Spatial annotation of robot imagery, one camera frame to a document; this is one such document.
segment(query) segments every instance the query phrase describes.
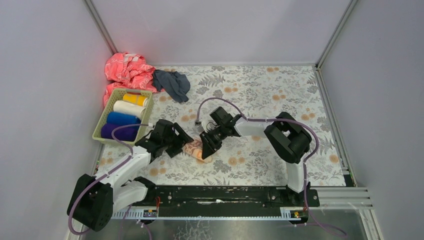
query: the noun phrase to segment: blue rolled towel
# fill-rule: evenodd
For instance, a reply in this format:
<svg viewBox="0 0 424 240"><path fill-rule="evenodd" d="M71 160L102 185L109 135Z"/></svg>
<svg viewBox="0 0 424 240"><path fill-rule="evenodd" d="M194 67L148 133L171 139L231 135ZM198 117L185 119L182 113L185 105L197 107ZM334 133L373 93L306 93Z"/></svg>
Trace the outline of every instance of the blue rolled towel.
<svg viewBox="0 0 424 240"><path fill-rule="evenodd" d="M142 121L136 116L113 111L107 115L106 122L108 124L124 126L129 124L140 124Z"/></svg>
<svg viewBox="0 0 424 240"><path fill-rule="evenodd" d="M112 131L117 127L120 126L111 123L106 123L101 128L101 137L104 139L113 139ZM137 132L137 129L131 127L124 127L115 131L115 137L121 141L132 142L136 139Z"/></svg>

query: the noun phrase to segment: plastic basket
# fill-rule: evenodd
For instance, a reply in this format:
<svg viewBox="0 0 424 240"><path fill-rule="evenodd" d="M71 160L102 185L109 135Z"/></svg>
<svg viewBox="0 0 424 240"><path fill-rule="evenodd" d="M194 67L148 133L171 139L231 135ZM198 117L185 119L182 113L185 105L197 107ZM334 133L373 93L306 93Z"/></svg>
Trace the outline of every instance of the plastic basket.
<svg viewBox="0 0 424 240"><path fill-rule="evenodd" d="M151 91L145 91L145 90L137 90L137 89L127 89L127 88L115 88L112 92L112 95L110 95L109 101L107 102L106 107L103 110L103 113L101 114L100 120L97 123L97 126L95 127L95 130L93 132L92 138L94 140L97 140L103 144L119 144L114 139L108 139L108 138L102 138L101 130L103 125L106 124L106 120L108 119L108 114L114 111L114 104L118 100L122 100L125 94L135 94L135 95L141 95L148 98L147 107L144 110L144 114L141 120L142 124L148 124L150 115L152 114L153 109L153 97ZM124 143L127 143L131 146L133 146L138 140L140 140L146 132L146 126L140 126L138 128L137 136L135 137L134 141L124 141Z"/></svg>

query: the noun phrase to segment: white rolled towel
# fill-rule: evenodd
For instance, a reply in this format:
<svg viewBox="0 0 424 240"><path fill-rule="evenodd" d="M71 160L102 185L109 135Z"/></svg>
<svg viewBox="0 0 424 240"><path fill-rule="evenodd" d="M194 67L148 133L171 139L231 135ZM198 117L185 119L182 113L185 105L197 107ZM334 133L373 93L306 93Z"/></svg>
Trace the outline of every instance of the white rolled towel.
<svg viewBox="0 0 424 240"><path fill-rule="evenodd" d="M113 105L113 111L121 114L136 116L139 119L143 117L144 106L135 105L126 101L118 100Z"/></svg>

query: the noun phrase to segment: white wall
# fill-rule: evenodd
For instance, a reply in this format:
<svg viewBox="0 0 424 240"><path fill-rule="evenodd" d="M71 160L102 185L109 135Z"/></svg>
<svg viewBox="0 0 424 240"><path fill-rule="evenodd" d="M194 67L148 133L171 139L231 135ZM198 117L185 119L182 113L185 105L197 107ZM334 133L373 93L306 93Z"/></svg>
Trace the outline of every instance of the white wall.
<svg viewBox="0 0 424 240"><path fill-rule="evenodd" d="M350 0L94 0L119 51L151 64L315 63Z"/></svg>
<svg viewBox="0 0 424 240"><path fill-rule="evenodd" d="M423 234L423 12L422 0L360 1L322 70L386 240Z"/></svg>
<svg viewBox="0 0 424 240"><path fill-rule="evenodd" d="M82 0L3 0L0 23L0 239L63 239L111 53Z"/></svg>

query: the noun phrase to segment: gray cloth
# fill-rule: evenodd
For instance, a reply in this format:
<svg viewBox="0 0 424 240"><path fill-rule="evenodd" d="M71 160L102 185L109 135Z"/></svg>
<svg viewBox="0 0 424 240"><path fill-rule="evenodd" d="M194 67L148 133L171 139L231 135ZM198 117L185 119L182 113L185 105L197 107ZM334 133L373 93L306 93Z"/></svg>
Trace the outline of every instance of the gray cloth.
<svg viewBox="0 0 424 240"><path fill-rule="evenodd" d="M165 89L171 98L179 103L189 100L186 93L190 90L190 82L185 74L177 71L155 70L152 85L158 92Z"/></svg>

